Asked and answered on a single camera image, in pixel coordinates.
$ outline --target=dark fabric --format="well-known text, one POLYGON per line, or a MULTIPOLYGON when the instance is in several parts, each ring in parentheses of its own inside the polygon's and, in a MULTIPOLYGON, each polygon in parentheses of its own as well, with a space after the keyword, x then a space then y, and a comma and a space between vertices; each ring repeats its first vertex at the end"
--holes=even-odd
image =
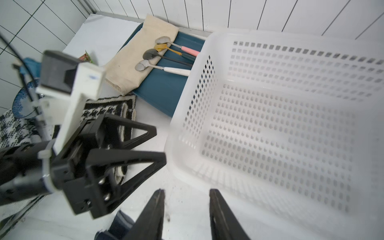
MULTIPOLYGON (((116 98, 103 98, 96 101, 87 101, 84 107, 83 120, 96 119, 100 114, 113 114, 123 118, 135 120, 136 111, 135 108, 136 96, 126 95, 116 98)), ((131 139, 132 129, 123 128, 123 132, 120 132, 121 140, 126 141, 131 139)))
POLYGON ((17 119, 13 116, 12 109, 0 116, 0 148, 15 147, 23 143, 31 142, 31 135, 37 132, 33 125, 25 119, 17 119))
POLYGON ((111 227, 107 231, 97 232, 95 240, 121 240, 132 228, 135 222, 121 210, 118 211, 111 227))

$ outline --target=white tiled wall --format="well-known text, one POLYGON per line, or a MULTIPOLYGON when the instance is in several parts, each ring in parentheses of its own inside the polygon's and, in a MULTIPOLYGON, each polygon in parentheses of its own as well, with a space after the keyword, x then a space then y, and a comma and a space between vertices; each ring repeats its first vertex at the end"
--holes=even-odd
POLYGON ((384 42, 384 0, 85 0, 96 11, 147 14, 204 31, 283 31, 384 42))
MULTIPOLYGON (((45 50, 63 50, 89 16, 77 0, 0 0, 0 33, 21 57, 41 61, 45 50)), ((12 51, 0 41, 0 115, 22 86, 12 51)))

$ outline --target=screw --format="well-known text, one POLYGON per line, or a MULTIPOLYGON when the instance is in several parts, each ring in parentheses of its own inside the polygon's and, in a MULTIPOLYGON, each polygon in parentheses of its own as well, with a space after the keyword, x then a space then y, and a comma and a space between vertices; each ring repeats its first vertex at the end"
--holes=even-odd
POLYGON ((109 199, 111 199, 111 194, 110 193, 107 193, 104 195, 104 201, 108 201, 109 199))
POLYGON ((102 178, 100 181, 99 181, 99 185, 103 185, 105 183, 105 178, 102 178))

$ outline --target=robotic arm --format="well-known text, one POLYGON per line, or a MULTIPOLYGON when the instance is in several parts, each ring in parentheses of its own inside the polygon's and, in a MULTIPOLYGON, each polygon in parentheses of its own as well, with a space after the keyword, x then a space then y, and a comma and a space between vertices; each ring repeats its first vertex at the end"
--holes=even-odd
POLYGON ((156 136, 154 126, 110 114, 79 126, 85 102, 97 99, 103 77, 101 67, 60 52, 45 52, 37 91, 67 102, 60 104, 66 109, 56 109, 66 111, 63 125, 51 141, 0 149, 0 205, 62 190, 75 214, 90 211, 98 218, 111 213, 165 166, 163 152, 131 150, 156 136), (120 126, 147 132, 122 142, 120 126), (114 167, 142 162, 152 164, 126 183, 116 183, 114 167))

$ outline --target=spoon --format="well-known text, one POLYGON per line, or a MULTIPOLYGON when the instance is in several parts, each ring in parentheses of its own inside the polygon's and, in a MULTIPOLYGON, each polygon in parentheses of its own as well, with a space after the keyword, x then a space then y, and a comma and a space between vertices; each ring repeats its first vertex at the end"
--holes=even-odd
POLYGON ((153 68, 157 68, 160 70, 164 70, 168 73, 174 73, 174 74, 183 75, 183 76, 189 76, 189 74, 191 73, 191 70, 188 70, 188 69, 169 68, 169 67, 160 67, 160 66, 152 65, 149 63, 148 60, 142 60, 138 64, 136 64, 135 70, 136 71, 143 71, 147 67, 153 67, 153 68))
POLYGON ((170 49, 170 48, 167 46, 166 43, 163 43, 163 44, 156 44, 153 48, 156 49, 156 51, 158 51, 158 52, 160 52, 160 51, 162 51, 162 50, 164 50, 164 49, 168 49, 169 51, 172 51, 172 52, 176 53, 177 55, 180 55, 182 58, 185 58, 185 59, 187 59, 187 60, 189 60, 189 61, 194 62, 194 61, 196 60, 196 57, 195 57, 195 56, 192 56, 192 55, 190 55, 190 54, 188 54, 188 53, 181 53, 181 52, 179 52, 179 51, 175 51, 175 50, 173 50, 173 49, 170 49))
POLYGON ((182 51, 184 51, 184 52, 186 52, 186 53, 189 53, 189 54, 191 54, 191 55, 193 55, 193 56, 195 56, 195 57, 197 57, 197 55, 200 53, 199 51, 193 50, 193 49, 191 49, 191 48, 187 48, 187 47, 180 46, 180 45, 177 45, 177 44, 175 44, 175 43, 172 43, 172 42, 170 41, 170 38, 167 37, 167 36, 161 36, 161 37, 159 37, 158 39, 156 39, 155 42, 156 42, 157 44, 170 43, 170 44, 174 45, 175 47, 180 48, 182 51))
POLYGON ((167 57, 161 56, 160 54, 157 53, 156 49, 153 49, 153 48, 152 49, 148 49, 147 51, 144 52, 143 59, 144 60, 148 60, 148 59, 154 58, 156 56, 159 56, 161 58, 167 59, 169 61, 174 61, 176 63, 181 63, 181 64, 187 65, 189 67, 193 66, 193 64, 190 64, 190 63, 185 63, 185 62, 182 62, 182 61, 177 61, 177 60, 172 59, 172 58, 167 58, 167 57))

